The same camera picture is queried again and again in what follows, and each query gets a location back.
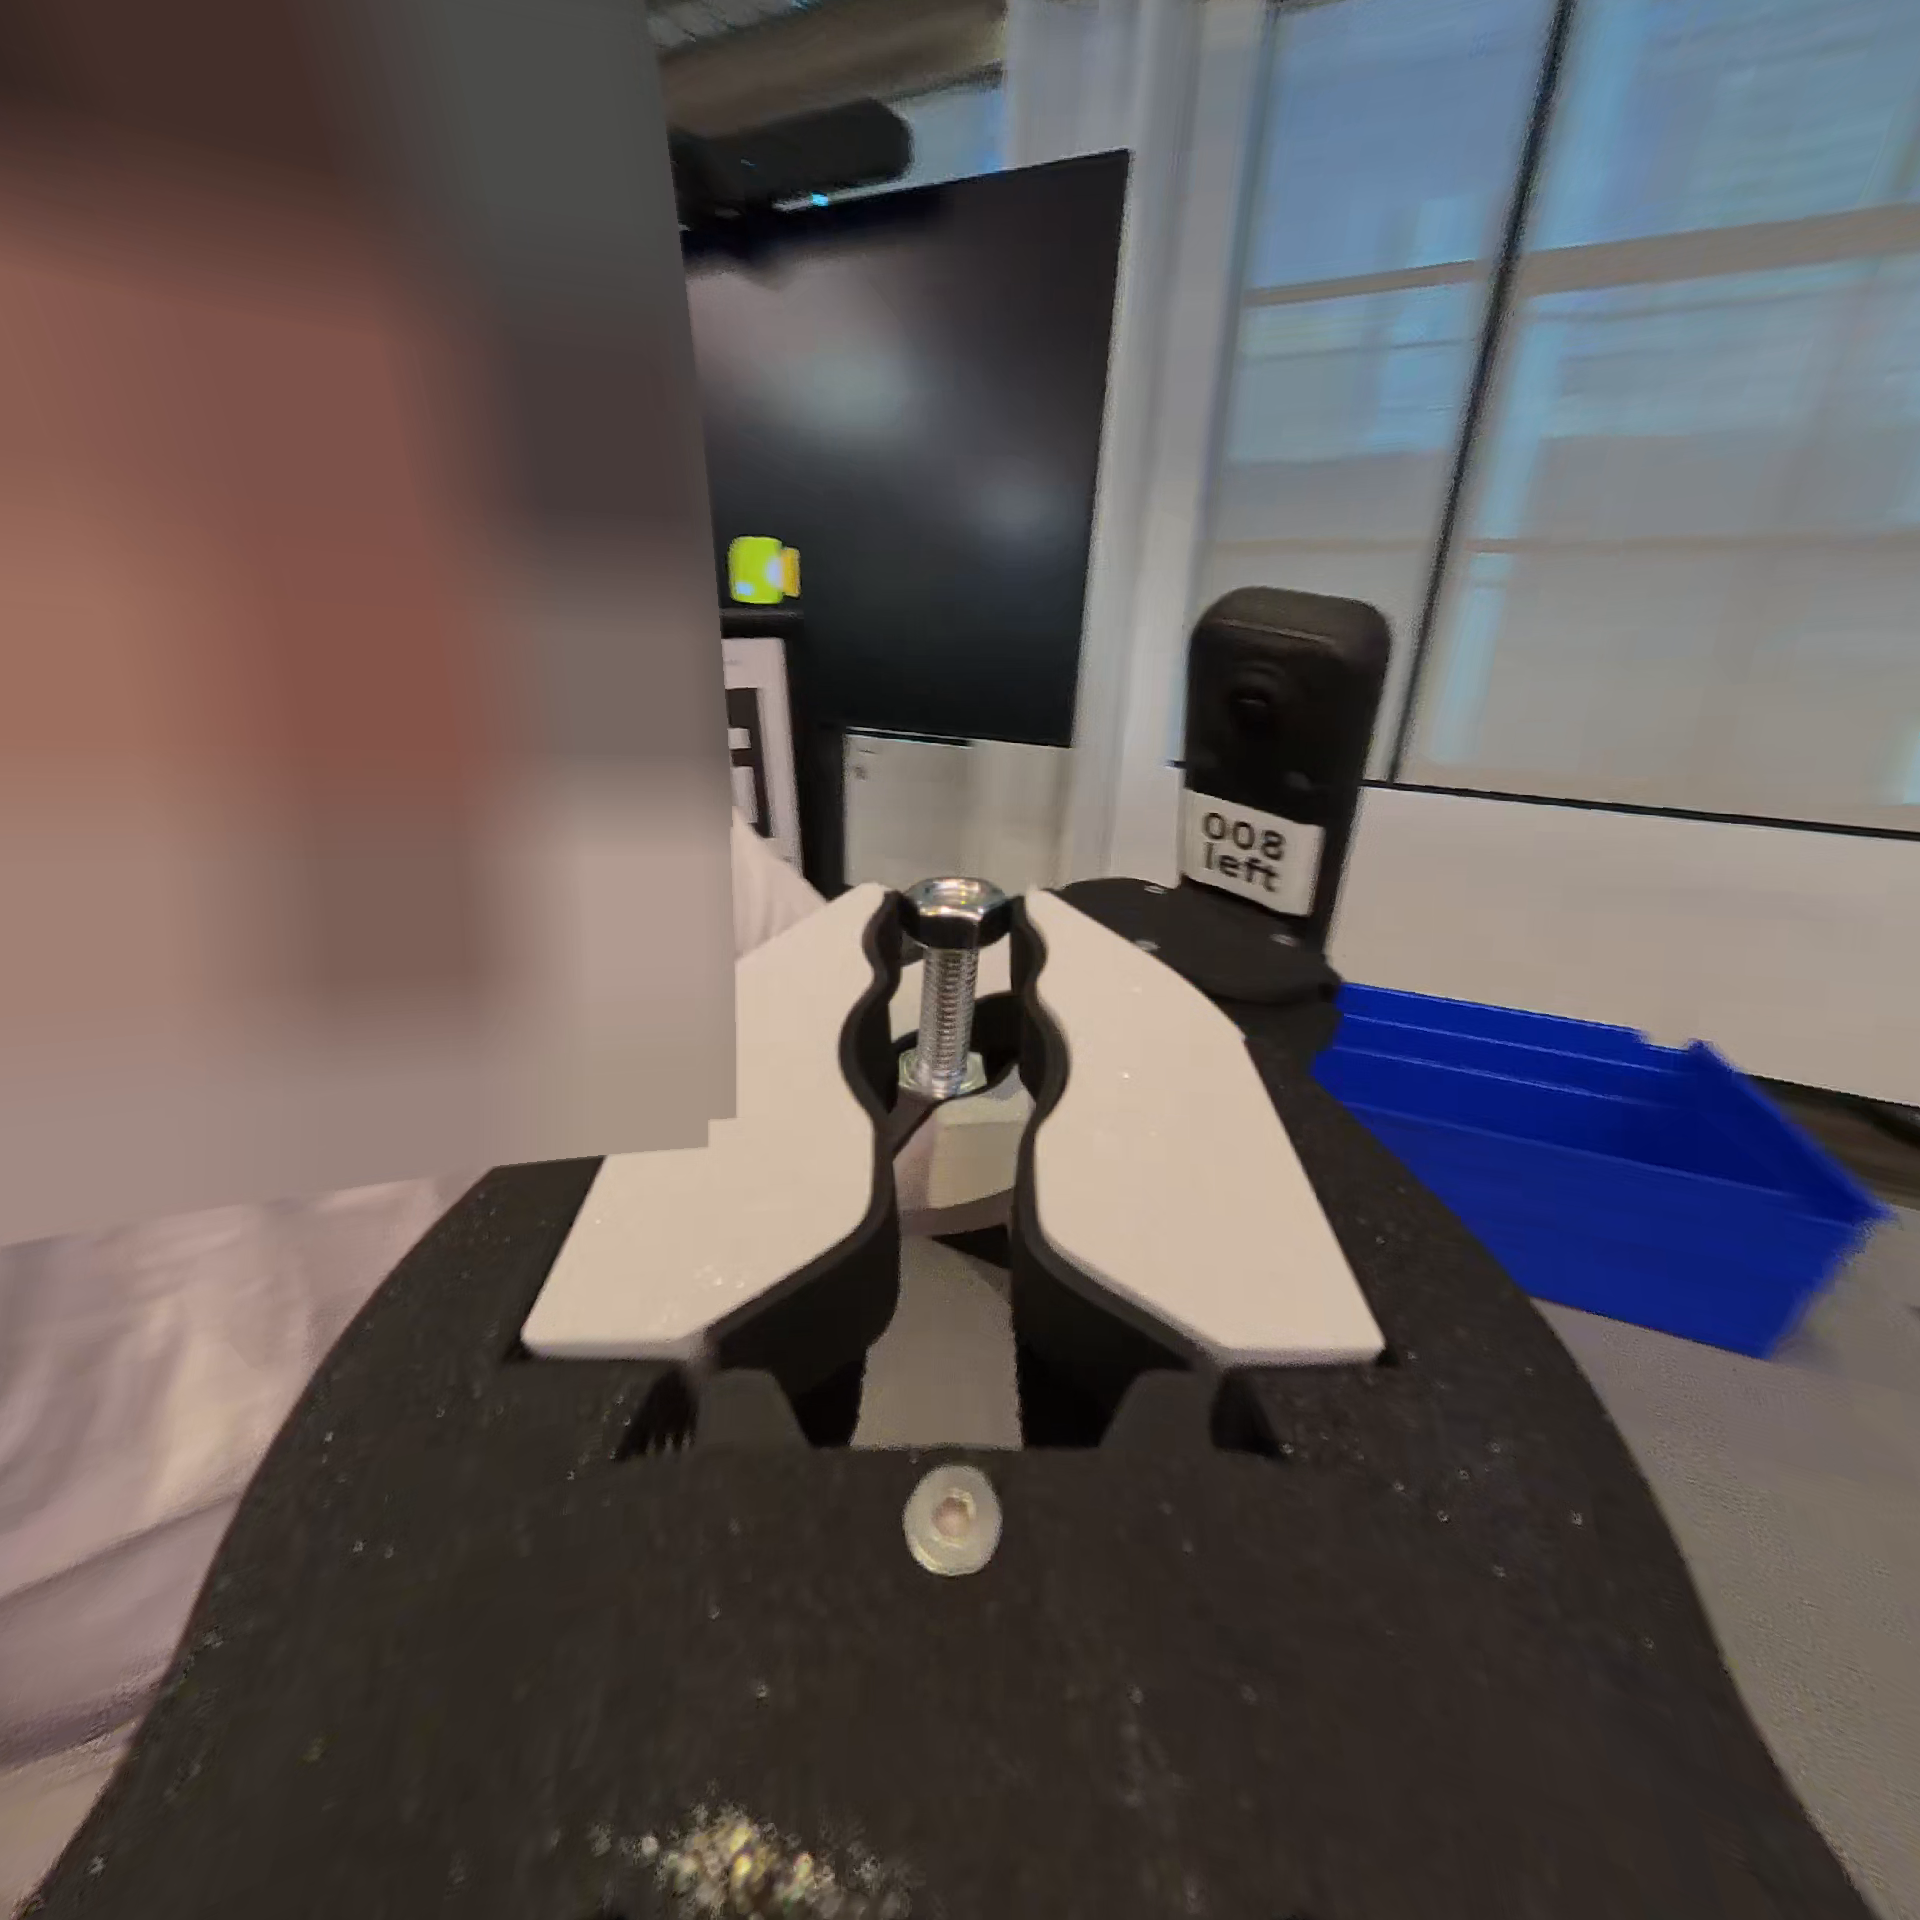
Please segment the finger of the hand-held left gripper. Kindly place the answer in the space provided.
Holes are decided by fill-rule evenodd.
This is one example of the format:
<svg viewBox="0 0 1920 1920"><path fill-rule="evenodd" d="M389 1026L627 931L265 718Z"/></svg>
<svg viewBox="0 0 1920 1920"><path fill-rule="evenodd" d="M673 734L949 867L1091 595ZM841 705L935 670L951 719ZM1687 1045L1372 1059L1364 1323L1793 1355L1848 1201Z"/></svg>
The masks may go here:
<svg viewBox="0 0 1920 1920"><path fill-rule="evenodd" d="M953 1236L1009 1223L1033 1099L987 1089L951 1099L896 1155L903 1236Z"/></svg>

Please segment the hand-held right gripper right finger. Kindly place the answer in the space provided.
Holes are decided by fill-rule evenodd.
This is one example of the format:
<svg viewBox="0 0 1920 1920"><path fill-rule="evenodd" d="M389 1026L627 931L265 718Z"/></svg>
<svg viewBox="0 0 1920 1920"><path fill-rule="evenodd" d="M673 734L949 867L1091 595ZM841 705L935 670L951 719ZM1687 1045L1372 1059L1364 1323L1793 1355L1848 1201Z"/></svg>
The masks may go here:
<svg viewBox="0 0 1920 1920"><path fill-rule="evenodd" d="M1032 1095L1009 1225L1021 1442L1096 1450L1168 1385L1235 1447L1251 1375L1380 1363L1236 1022L1058 894L1028 894L1010 939Z"/></svg>

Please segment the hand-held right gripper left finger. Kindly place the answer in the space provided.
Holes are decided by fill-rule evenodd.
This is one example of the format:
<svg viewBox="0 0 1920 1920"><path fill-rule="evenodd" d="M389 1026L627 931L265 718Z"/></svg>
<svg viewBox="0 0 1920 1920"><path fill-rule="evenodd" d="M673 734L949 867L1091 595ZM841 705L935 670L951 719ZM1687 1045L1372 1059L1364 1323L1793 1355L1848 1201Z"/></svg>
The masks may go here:
<svg viewBox="0 0 1920 1920"><path fill-rule="evenodd" d="M737 962L737 1114L605 1156L528 1311L538 1359L778 1381L851 1442L898 1305L896 897L865 883Z"/></svg>

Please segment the large steel bolt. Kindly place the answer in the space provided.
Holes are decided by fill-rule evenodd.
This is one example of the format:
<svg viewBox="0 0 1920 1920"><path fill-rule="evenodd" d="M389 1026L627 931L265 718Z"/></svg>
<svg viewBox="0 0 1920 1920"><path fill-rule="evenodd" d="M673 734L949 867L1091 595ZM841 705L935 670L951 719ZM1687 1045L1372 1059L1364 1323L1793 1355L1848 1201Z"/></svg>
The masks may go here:
<svg viewBox="0 0 1920 1920"><path fill-rule="evenodd" d="M924 1061L972 1049L981 956L1009 933L1016 902L981 877L927 877L896 902L901 933L922 948L917 1047Z"/></svg>

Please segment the blue plastic bin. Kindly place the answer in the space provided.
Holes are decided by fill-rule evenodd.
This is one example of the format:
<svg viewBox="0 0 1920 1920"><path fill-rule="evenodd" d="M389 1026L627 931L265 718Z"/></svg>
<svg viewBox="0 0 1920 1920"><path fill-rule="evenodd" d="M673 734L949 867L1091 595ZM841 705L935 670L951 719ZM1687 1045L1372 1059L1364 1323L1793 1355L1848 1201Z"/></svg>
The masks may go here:
<svg viewBox="0 0 1920 1920"><path fill-rule="evenodd" d="M1345 985L1314 1079L1531 1299L1769 1358L1890 1209L1708 1043Z"/></svg>

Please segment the large black monitor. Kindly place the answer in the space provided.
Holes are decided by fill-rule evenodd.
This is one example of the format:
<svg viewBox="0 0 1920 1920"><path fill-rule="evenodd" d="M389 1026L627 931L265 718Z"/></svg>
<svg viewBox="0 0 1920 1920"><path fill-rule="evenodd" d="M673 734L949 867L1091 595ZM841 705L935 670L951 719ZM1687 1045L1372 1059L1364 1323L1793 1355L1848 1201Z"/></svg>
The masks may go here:
<svg viewBox="0 0 1920 1920"><path fill-rule="evenodd" d="M1088 609L1122 150L687 239L723 601L800 551L831 726L1064 750Z"/></svg>

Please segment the black white marker poster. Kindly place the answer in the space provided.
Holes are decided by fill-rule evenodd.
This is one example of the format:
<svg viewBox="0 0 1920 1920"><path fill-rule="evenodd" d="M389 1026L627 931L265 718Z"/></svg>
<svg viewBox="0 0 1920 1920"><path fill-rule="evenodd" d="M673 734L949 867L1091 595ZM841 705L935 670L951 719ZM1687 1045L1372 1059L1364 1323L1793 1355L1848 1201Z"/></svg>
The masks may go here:
<svg viewBox="0 0 1920 1920"><path fill-rule="evenodd" d="M807 877L796 650L800 615L779 609L723 609L727 751L741 821L796 875Z"/></svg>

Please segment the large window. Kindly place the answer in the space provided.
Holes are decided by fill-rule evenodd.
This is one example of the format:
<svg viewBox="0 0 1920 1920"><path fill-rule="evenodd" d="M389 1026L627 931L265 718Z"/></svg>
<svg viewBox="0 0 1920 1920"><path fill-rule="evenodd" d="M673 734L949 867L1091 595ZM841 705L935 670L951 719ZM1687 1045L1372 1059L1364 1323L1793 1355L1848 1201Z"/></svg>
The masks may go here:
<svg viewBox="0 0 1920 1920"><path fill-rule="evenodd" d="M1395 637L1369 770L1915 834L1917 5L1265 33L1196 603Z"/></svg>

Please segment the black video bar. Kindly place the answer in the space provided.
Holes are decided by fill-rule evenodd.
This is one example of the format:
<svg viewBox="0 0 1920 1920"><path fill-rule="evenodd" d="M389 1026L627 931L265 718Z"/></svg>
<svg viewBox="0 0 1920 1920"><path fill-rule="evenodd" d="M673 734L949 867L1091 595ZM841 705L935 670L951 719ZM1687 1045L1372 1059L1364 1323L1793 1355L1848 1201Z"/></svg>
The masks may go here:
<svg viewBox="0 0 1920 1920"><path fill-rule="evenodd" d="M704 227L896 183L915 132L891 105L861 98L721 134L671 129L665 148L679 221Z"/></svg>

